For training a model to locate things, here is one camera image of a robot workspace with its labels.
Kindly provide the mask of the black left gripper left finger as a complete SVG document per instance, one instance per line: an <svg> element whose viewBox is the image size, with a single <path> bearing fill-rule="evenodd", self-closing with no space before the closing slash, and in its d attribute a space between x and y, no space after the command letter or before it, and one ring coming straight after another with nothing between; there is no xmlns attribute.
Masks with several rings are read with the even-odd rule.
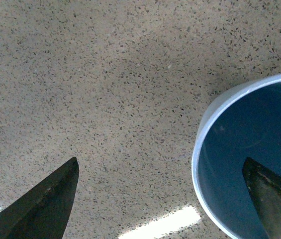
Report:
<svg viewBox="0 0 281 239"><path fill-rule="evenodd" d="M73 157L0 212L0 239L61 239L78 179L79 164Z"/></svg>

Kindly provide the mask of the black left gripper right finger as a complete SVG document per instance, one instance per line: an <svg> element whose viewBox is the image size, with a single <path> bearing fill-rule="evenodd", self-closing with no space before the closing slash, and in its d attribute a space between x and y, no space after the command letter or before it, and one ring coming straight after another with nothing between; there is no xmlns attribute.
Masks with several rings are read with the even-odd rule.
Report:
<svg viewBox="0 0 281 239"><path fill-rule="evenodd" d="M268 238L281 239L281 176L250 157L242 174Z"/></svg>

